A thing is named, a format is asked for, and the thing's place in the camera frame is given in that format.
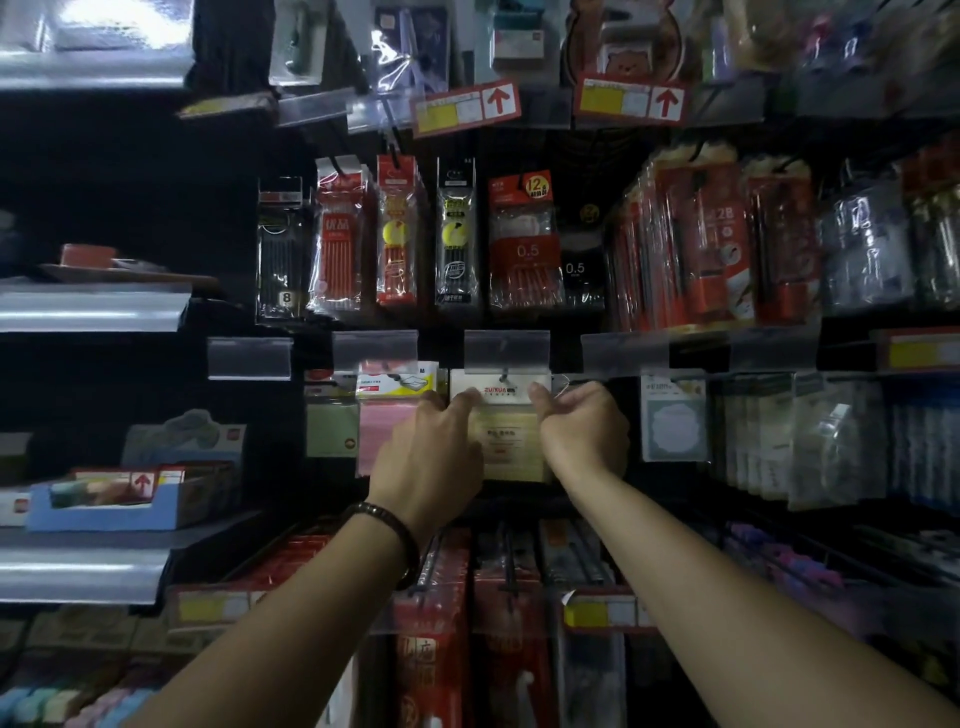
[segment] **finger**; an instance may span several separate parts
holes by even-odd
[[[574,389],[567,390],[557,397],[557,404],[563,407],[576,407],[585,400],[604,394],[607,388],[598,381],[590,381]]]
[[[424,409],[434,412],[443,412],[445,407],[446,405],[444,404],[444,398],[433,390],[424,392],[422,395],[420,395],[420,404],[417,405],[417,409]]]
[[[542,384],[534,382],[530,385],[527,393],[530,395],[530,402],[534,405],[534,409],[537,410],[537,419],[540,422],[557,413],[553,395]]]
[[[480,396],[480,393],[473,387],[470,387],[466,392],[461,392],[454,397],[453,400],[450,401],[450,406],[446,411],[452,419],[466,426],[470,412],[482,401],[483,398]]]

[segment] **right arm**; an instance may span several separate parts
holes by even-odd
[[[615,473],[628,424],[591,383],[532,389],[544,454],[723,726],[960,725],[960,711],[739,567]]]

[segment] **red arrow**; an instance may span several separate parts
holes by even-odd
[[[496,115],[503,115],[503,102],[510,101],[510,94],[504,91],[499,86],[493,90],[493,93],[490,95],[490,98],[487,99],[488,104],[496,104]]]
[[[654,99],[654,102],[657,104],[663,104],[662,108],[660,109],[660,116],[665,119],[667,113],[670,111],[670,107],[674,104],[679,104],[680,99],[677,98],[677,95],[672,90],[667,88],[660,96]]]

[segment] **left arm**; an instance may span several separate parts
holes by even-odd
[[[377,455],[367,500],[400,518],[421,550],[480,490],[483,456],[467,441],[474,401],[461,396],[444,411],[424,399]],[[393,529],[354,516],[126,724],[316,725],[405,569]]]

